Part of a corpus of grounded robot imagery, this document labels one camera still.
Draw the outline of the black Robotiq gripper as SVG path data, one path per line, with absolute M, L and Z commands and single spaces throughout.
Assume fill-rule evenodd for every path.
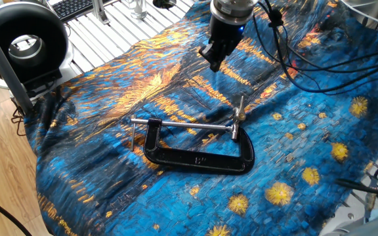
M 200 48 L 198 52 L 209 62 L 210 70 L 218 72 L 221 63 L 242 40 L 244 25 L 227 24 L 212 15 L 210 31 L 209 44 Z

